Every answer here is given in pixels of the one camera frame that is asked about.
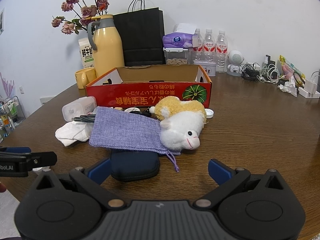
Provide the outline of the person left hand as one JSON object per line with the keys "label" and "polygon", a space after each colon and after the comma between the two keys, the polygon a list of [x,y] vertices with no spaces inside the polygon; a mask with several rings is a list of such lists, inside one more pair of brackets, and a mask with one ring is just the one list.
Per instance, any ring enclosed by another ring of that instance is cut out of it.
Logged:
{"label": "person left hand", "polygon": [[0,193],[3,193],[7,190],[6,186],[0,182]]}

